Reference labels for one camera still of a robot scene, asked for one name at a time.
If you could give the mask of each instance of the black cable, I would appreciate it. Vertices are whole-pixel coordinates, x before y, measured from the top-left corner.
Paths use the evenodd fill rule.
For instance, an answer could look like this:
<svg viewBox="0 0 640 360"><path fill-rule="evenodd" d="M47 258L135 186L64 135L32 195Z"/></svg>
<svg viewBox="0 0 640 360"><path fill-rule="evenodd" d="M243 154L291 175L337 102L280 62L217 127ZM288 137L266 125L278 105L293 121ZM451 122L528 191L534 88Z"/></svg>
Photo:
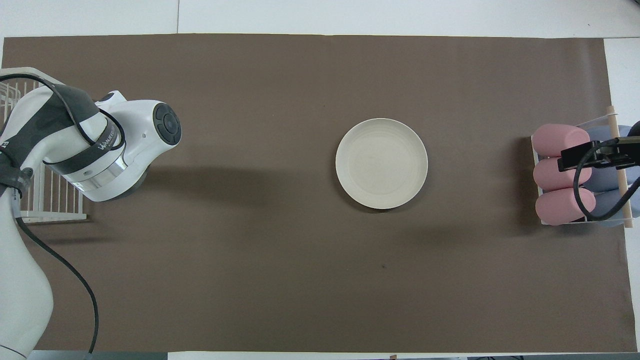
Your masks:
<svg viewBox="0 0 640 360"><path fill-rule="evenodd" d="M98 108L98 110L104 114L105 116L107 116L109 119L111 119L111 121L113 121L114 124L116 124L116 126L118 127L118 130L120 130L120 143L117 146L114 146L111 148L111 150L118 150L119 148L121 148L124 143L125 143L125 138L124 138L124 129L122 128L122 125L120 125L120 123L116 120L116 118L114 118L110 113L104 111L103 109Z"/></svg>
<svg viewBox="0 0 640 360"><path fill-rule="evenodd" d="M60 101L62 102L62 105L65 107L65 109L67 111L67 115L69 115L69 117L71 118L71 122L74 123L74 125L76 126L76 128L80 132L80 135L84 138L84 140L89 145L95 144L95 142L89 137L89 135L87 135L85 133L85 131L82 128L82 126L80 125L80 123L76 120L76 118L74 117L74 114L71 112L71 108L69 107L69 104L67 104L65 99L58 92L58 89L56 89L56 85L55 84L51 83L50 81L48 81L46 79L41 78L40 76L31 75L31 74L10 74L10 75L0 76L0 81L11 80L11 79L31 79L31 80L35 80L35 81L43 84L47 88L49 88L60 99Z"/></svg>
<svg viewBox="0 0 640 360"><path fill-rule="evenodd" d="M578 162L577 167L575 168L575 175L573 177L573 196L575 197L575 201L578 204L578 208L580 208L580 210L582 211L584 216L589 221L602 221L602 220L607 220L608 218L612 217L613 215L615 215L617 212L620 211L620 209L625 205L625 203L631 198L631 196L640 187L640 177L638 177L634 181L634 183L631 185L631 187L627 190L627 192L625 192L625 194L622 195L620 200L618 200L618 202L609 211L607 211L603 215L596 216L596 215L592 214L591 212L589 212L589 210L587 210L587 208L582 203L582 199L580 198L580 190L579 190L580 172L582 171L582 168L587 163L589 158L592 155L595 154L596 151L600 150L603 147L617 145L617 144L618 144L618 139L615 138L615 139L611 139L611 140L607 140L607 141L601 142L598 145L590 148L589 151L587 151L584 154L582 159L580 159L580 161Z"/></svg>
<svg viewBox="0 0 640 360"><path fill-rule="evenodd" d="M16 350L14 350L14 349L12 349L12 348L10 348L10 347L6 347L6 346L4 346L4 345L0 345L0 347L3 347L3 348L5 348L5 349L7 349L7 350L11 350L11 351L15 352L16 354L18 354L18 355L22 356L22 357L23 357L23 358L25 358L25 359L27 358L26 356L22 355L22 353L21 353L21 352L16 351Z"/></svg>
<svg viewBox="0 0 640 360"><path fill-rule="evenodd" d="M84 277L78 272L78 270L76 270L76 268L74 268L73 265L71 265L65 258L63 258L55 250L50 248L47 244L42 242L42 240L40 240L34 233L32 233L21 217L16 218L15 221L18 223L18 226L22 229L22 231L24 231L24 233L27 234L27 236L29 236L33 240L33 242L38 244L46 252L50 253L51 256L58 259L58 261L63 263L69 270L71 270L71 272L74 273L74 275L78 278L78 280L80 280L82 285L84 285L86 292L89 293L89 296L91 297L91 302L93 304L93 338L91 340L91 346L89 347L89 354L92 354L93 348L95 347L95 342L98 338L98 303L95 300L95 295L93 294L93 290L91 290L91 286L89 286L89 284L86 282Z"/></svg>

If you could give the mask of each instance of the brown paper backdrop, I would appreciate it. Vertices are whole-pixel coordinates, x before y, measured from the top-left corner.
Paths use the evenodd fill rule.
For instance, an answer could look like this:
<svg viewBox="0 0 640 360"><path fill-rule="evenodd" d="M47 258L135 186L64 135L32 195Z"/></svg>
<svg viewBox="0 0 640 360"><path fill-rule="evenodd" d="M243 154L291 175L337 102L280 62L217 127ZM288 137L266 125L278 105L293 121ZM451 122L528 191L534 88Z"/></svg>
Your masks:
<svg viewBox="0 0 640 360"><path fill-rule="evenodd" d="M636 350L623 229L534 212L528 136L604 114L602 40L7 38L3 66L180 116L180 145L139 192L33 227L95 289L99 350ZM374 117L429 154L418 196L387 212L334 169L342 136ZM38 348L85 348L88 297L30 249L55 298Z"/></svg>

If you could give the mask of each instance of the ceramic plate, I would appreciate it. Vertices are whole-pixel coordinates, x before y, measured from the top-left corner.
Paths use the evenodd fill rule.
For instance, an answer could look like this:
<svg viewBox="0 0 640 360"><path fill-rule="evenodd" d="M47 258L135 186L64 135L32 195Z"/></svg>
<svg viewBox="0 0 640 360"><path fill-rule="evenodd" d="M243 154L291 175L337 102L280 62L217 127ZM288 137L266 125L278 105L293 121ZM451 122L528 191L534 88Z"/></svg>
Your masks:
<svg viewBox="0 0 640 360"><path fill-rule="evenodd" d="M391 119L370 119L349 130L335 155L344 190L374 209L411 200L427 177L427 151L410 127Z"/></svg>

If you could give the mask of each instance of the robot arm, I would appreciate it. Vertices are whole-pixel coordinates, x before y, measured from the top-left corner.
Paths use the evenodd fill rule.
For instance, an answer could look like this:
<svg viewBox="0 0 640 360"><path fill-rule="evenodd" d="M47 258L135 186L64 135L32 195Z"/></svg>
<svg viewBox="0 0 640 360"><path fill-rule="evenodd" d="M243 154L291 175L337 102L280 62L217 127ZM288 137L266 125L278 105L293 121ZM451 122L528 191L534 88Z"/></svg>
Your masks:
<svg viewBox="0 0 640 360"><path fill-rule="evenodd" d="M117 199L137 189L151 162L182 135L163 102L127 101L116 91L94 103L80 89L48 86L26 94L0 133L2 359L28 356L52 311L51 287L24 246L12 210L28 189L31 169L44 161L89 199Z"/></svg>

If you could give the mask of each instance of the wire rack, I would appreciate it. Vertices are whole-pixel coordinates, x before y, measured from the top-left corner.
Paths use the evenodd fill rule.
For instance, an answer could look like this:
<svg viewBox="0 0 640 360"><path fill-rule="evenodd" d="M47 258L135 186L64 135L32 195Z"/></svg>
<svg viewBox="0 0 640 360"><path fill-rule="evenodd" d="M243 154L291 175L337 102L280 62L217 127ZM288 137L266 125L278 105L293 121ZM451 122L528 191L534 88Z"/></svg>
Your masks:
<svg viewBox="0 0 640 360"><path fill-rule="evenodd" d="M37 81L16 79L0 82L0 115L4 123L24 95L40 87ZM86 220L84 197L63 177L43 163L33 169L31 187L22 197L20 209L25 222Z"/></svg>

